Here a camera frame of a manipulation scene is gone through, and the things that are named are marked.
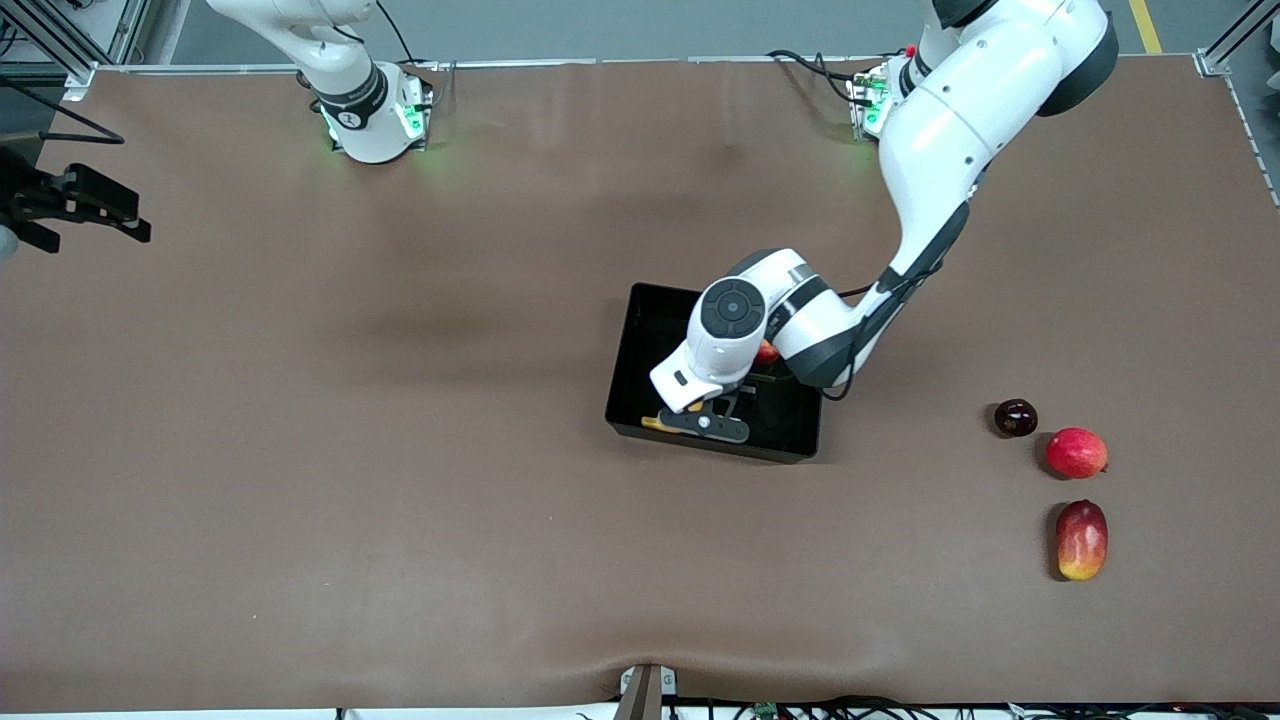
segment wire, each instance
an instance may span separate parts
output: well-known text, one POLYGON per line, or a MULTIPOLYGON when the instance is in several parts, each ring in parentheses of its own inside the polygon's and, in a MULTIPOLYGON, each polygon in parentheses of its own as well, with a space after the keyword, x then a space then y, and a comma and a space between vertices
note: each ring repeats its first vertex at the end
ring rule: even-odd
MULTIPOLYGON (((924 270, 922 273, 916 273, 915 275, 911 275, 910 278, 902 279, 902 282, 900 282, 896 286, 893 286, 884 295, 890 295, 891 296, 895 292, 897 292, 897 291, 902 290, 904 287, 906 287, 908 284, 919 284, 919 283, 924 282, 929 275, 932 275, 933 273, 937 273, 941 269, 942 269, 942 263, 940 261, 937 265, 933 266, 932 270, 924 270)), ((870 290, 870 288, 868 287, 865 290, 861 290, 861 292, 867 292, 867 290, 870 290)), ((851 290, 851 291, 849 291, 849 293, 850 295, 858 295, 859 292, 851 290)), ((867 325, 864 325, 863 322, 858 323, 858 329, 855 329, 852 337, 849 338, 849 355, 846 356, 846 361, 845 361, 845 365, 849 366, 849 377, 845 378, 845 387, 842 387, 840 389, 840 392, 836 393, 836 395, 829 395, 826 389, 820 389, 820 388, 818 389, 818 392, 822 393, 823 397, 826 397, 827 400, 829 400, 832 402, 840 402, 841 400, 849 397, 849 391, 850 391, 850 388, 854 387, 854 361, 858 359, 858 352, 860 351, 859 346, 863 343, 863 331, 867 328, 867 325)), ((928 715, 932 720, 938 720, 938 717, 936 715, 933 715, 933 714, 931 714, 928 711, 924 711, 924 710, 919 710, 919 711, 923 712, 924 715, 928 715)), ((879 708, 879 707, 876 708, 876 710, 873 710, 872 712, 884 712, 887 715, 892 715, 892 712, 890 712, 887 710, 883 710, 883 708, 879 708)), ((855 720, 863 720, 863 717, 865 717, 867 715, 869 715, 869 714, 864 714, 864 715, 856 717, 855 720)), ((902 720, 902 717, 900 717, 897 715, 893 715, 893 719, 895 720, 902 720)))
POLYGON ((392 14, 387 12, 387 6, 383 5, 383 0, 378 0, 378 9, 383 12, 383 17, 387 18, 387 24, 392 26, 392 31, 396 33, 396 40, 401 41, 401 49, 404 50, 404 59, 401 63, 425 63, 421 58, 415 58, 413 53, 408 49, 408 42, 404 42, 404 35, 399 31, 399 26, 396 24, 396 19, 392 14))
POLYGON ((836 73, 836 72, 829 72, 829 70, 824 73, 822 70, 822 68, 819 68, 818 65, 810 63, 809 60, 805 60, 803 56, 800 56, 796 53, 792 53, 790 50, 774 50, 773 53, 768 53, 767 56, 773 58, 773 59, 787 58, 790 60, 795 60, 796 63, 800 63, 800 65, 804 69, 806 69, 809 72, 813 72, 813 73, 818 73, 819 76, 829 73, 829 76, 832 78, 835 78, 835 79, 842 79, 842 81, 851 81, 851 79, 854 79, 854 76, 846 76, 844 73, 836 73))
POLYGON ((837 79, 842 81, 842 82, 851 82, 854 79, 854 76, 846 74, 846 73, 837 73, 837 72, 832 70, 831 68, 828 68, 827 67, 827 60, 826 60, 826 58, 822 56, 822 53, 815 54, 813 56, 813 61, 812 63, 809 60, 804 59, 801 55, 799 55, 796 53, 792 53, 790 50, 774 50, 772 53, 768 53, 767 55, 769 58, 773 58, 774 60, 778 59, 778 58, 787 58, 790 60, 795 60, 804 69, 806 69, 806 70, 809 70, 812 73, 818 73, 819 76, 823 76, 824 78, 827 78, 827 85, 831 86, 831 91, 835 92, 837 96, 840 96, 840 99, 844 100, 845 102, 849 102, 849 104, 852 104, 852 105, 859 105, 861 108, 870 108, 872 106, 870 101, 863 100, 860 97, 850 97, 847 94, 845 94, 844 90, 840 88, 840 86, 836 85, 837 79))
POLYGON ((836 78, 835 78, 835 76, 831 74, 831 68, 827 67, 827 60, 823 59, 822 53, 818 53, 817 55, 814 55, 813 59, 817 60, 818 65, 822 67, 822 74, 823 74, 823 77, 827 78, 827 85, 831 86, 831 91, 835 92, 841 100, 844 100, 845 102, 849 102, 850 105, 860 105, 863 108, 870 108, 872 106, 872 104, 870 104, 869 100, 861 100, 861 99, 856 99, 855 100, 854 97, 851 97, 849 95, 845 95, 844 90, 840 90, 840 86, 836 85, 836 78))
POLYGON ((845 292, 837 292, 836 295, 840 296, 840 297, 852 297, 855 295, 863 295, 863 293, 865 293, 868 290, 870 290, 873 287, 876 287, 876 283, 864 284, 863 287, 854 288, 854 290, 846 290, 845 292))
MULTIPOLYGON (((1130 720, 1133 715, 1139 712, 1146 712, 1147 710, 1158 707, 1158 703, 1148 703, 1134 707, 1133 710, 1117 710, 1112 711, 1106 707, 1100 707, 1096 705, 1087 705, 1083 708, 1076 707, 1061 707, 1056 705, 1027 705, 1025 710, 1038 711, 1025 716, 1025 720, 1130 720)), ((1212 712, 1217 720, 1235 720, 1235 714, 1219 711, 1204 706, 1210 712, 1212 712)))
POLYGON ((8 20, 0 18, 0 44, 4 44, 4 49, 0 50, 0 58, 4 58, 13 50, 13 45, 19 40, 26 42, 26 37, 18 37, 18 26, 9 24, 8 20))
POLYGON ((356 36, 356 35, 351 35, 349 32, 342 29, 338 26, 332 26, 332 27, 333 27, 333 31, 337 32, 338 35, 340 35, 340 36, 343 36, 343 37, 346 37, 348 40, 355 40, 356 42, 358 42, 361 45, 365 44, 365 38, 364 37, 360 37, 360 36, 356 36))
POLYGON ((872 715, 876 715, 877 712, 881 712, 883 715, 888 715, 893 720, 902 720, 901 715, 899 715, 897 712, 893 712, 888 707, 873 707, 873 708, 868 710, 867 712, 863 712, 861 715, 854 715, 854 720, 865 720, 867 717, 870 717, 872 715))
POLYGON ((72 118, 73 120, 83 123, 83 124, 88 126, 90 128, 93 128, 97 132, 102 133, 101 136, 92 136, 92 135, 76 135, 76 133, 65 133, 65 132, 45 132, 45 131, 41 131, 38 133, 40 135, 40 140, 63 140, 63 141, 67 141, 67 142, 91 142, 91 143, 95 143, 95 145, 124 145, 124 138, 120 137, 119 135, 116 135, 115 132, 111 132, 111 131, 106 129, 105 127, 95 123, 93 120, 86 118, 84 115, 81 115, 79 113, 76 113, 74 110, 68 110, 67 108, 63 108, 58 102, 54 102, 51 100, 46 100, 46 99, 36 95, 31 90, 27 90, 26 87, 15 83, 13 81, 10 81, 9 78, 6 78, 4 76, 0 76, 0 87, 12 87, 12 88, 17 90, 18 92, 26 95, 27 97, 31 97, 36 102, 40 102, 41 105, 52 109, 55 113, 61 113, 61 114, 67 115, 68 118, 72 118))

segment brown table surface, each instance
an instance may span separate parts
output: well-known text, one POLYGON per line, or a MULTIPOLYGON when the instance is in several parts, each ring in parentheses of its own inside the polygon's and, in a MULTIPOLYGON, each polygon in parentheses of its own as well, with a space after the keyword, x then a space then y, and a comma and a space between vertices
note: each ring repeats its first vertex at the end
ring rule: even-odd
POLYGON ((3 275, 4 708, 686 696, 1280 700, 1280 220, 1228 91, 1125 59, 995 163, 815 461, 625 439, 634 282, 897 243, 876 150, 768 64, 458 72, 433 146, 326 151, 292 77, 101 73, 150 246, 3 275), (988 405, 1085 425, 1046 475, 988 405), (1107 512, 1051 577, 1062 502, 1107 512))

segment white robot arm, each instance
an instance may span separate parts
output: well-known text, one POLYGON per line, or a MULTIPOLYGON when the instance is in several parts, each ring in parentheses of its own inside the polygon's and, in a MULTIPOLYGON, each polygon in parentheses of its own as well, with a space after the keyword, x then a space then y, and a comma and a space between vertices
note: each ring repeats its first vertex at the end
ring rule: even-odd
POLYGON ((293 60, 320 100, 334 141, 353 160, 387 163, 426 138, 430 95, 392 63, 374 63, 351 23, 372 0, 207 0, 293 60))
POLYGON ((1097 0, 920 0, 914 56, 881 68, 881 172, 902 228, 888 268, 852 307, 792 250, 762 250, 699 297, 685 342, 649 378, 675 413, 733 391, 771 341, 804 384, 845 389, 884 328, 941 265, 987 164, 1037 114, 1059 114, 1115 68, 1097 0))

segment red apple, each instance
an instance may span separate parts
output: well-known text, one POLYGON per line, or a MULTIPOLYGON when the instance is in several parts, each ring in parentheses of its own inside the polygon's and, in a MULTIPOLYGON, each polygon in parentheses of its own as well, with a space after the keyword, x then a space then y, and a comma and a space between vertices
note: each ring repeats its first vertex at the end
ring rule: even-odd
POLYGON ((1084 428, 1066 428, 1050 438, 1044 460, 1068 478, 1083 480, 1107 470, 1107 446, 1084 428))
POLYGON ((1088 580, 1107 561, 1107 519, 1102 509, 1079 500, 1057 516, 1057 569, 1068 580, 1088 580))
POLYGON ((778 348, 773 347, 773 343, 765 340, 760 342, 760 348, 755 351, 754 365, 756 368, 764 368, 777 363, 780 357, 782 357, 782 354, 778 352, 778 348))

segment black plastic bin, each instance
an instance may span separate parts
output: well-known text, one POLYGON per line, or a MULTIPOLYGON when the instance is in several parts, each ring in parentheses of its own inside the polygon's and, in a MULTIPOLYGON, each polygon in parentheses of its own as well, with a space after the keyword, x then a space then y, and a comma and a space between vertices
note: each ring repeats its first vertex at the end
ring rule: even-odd
POLYGON ((649 370, 685 340, 689 315, 698 292, 675 287, 636 283, 631 287, 618 360, 613 368, 609 402, 604 419, 620 434, 700 450, 713 450, 774 462, 799 462, 818 452, 822 395, 790 377, 778 363, 769 369, 772 382, 754 380, 755 395, 742 395, 733 411, 751 428, 741 445, 645 428, 641 418, 657 416, 662 407, 658 391, 649 382, 649 370))

